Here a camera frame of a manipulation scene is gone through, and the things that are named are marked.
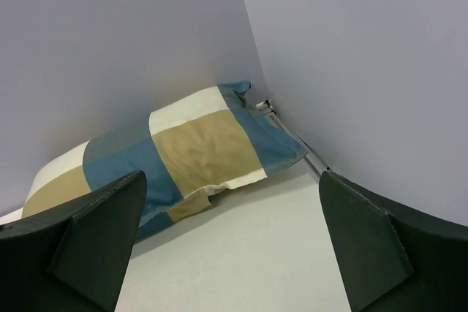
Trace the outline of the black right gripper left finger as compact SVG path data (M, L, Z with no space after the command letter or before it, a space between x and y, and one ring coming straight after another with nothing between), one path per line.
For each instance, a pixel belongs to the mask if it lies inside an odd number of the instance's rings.
M1 310L114 311L146 192L134 171L1 225Z

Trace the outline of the blue tan white patchwork pillowcase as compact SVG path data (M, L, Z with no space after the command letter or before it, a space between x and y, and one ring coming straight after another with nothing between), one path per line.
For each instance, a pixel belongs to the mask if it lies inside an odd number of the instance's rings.
M288 169L307 151L247 102L250 86L203 89L67 151L37 173L23 216L140 170L147 179L142 239L204 211L221 191Z

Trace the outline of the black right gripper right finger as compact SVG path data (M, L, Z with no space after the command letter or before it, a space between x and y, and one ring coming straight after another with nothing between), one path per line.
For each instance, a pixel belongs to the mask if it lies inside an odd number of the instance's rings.
M466 226L331 171L319 193L352 311L467 310Z

